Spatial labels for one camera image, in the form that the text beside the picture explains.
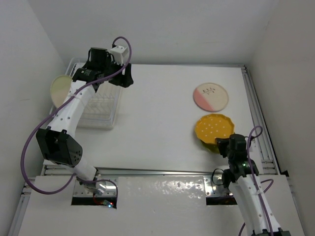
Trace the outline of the green dotted plate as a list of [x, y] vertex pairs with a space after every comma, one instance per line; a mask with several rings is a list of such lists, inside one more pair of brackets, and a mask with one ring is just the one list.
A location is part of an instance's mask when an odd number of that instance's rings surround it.
[[201, 140], [201, 144], [210, 152], [215, 154], [220, 154], [219, 148], [217, 144], [208, 144]]

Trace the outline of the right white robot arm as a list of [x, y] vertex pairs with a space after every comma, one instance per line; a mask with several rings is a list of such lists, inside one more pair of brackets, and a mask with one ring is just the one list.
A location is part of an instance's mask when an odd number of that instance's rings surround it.
[[229, 138], [216, 138], [216, 142], [220, 155], [228, 158], [229, 168], [222, 173], [222, 184], [233, 194], [248, 235], [291, 235], [282, 229], [269, 207], [245, 136], [232, 134]]

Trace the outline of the white pink floral plate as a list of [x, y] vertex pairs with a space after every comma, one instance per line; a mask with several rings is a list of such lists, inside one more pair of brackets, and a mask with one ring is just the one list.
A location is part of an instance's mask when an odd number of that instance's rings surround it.
[[208, 112], [219, 112], [223, 110], [229, 102], [227, 91], [215, 83], [200, 84], [193, 91], [195, 104]]

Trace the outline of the orange dotted plate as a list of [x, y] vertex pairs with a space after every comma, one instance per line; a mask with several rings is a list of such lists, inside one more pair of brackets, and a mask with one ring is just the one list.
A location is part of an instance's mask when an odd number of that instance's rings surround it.
[[223, 114], [210, 114], [200, 118], [194, 127], [199, 140], [206, 144], [216, 145], [216, 139], [226, 139], [234, 134], [234, 123]]

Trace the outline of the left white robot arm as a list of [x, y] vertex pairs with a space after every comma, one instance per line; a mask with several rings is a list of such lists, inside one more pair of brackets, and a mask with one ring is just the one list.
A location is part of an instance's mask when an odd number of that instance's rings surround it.
[[83, 148], [75, 140], [75, 132], [85, 107], [101, 84], [109, 82], [127, 88], [133, 84], [131, 49], [113, 45], [110, 50], [90, 48], [85, 64], [76, 69], [66, 99], [45, 129], [36, 132], [44, 159], [65, 167], [86, 185], [96, 182], [97, 168], [83, 157]]

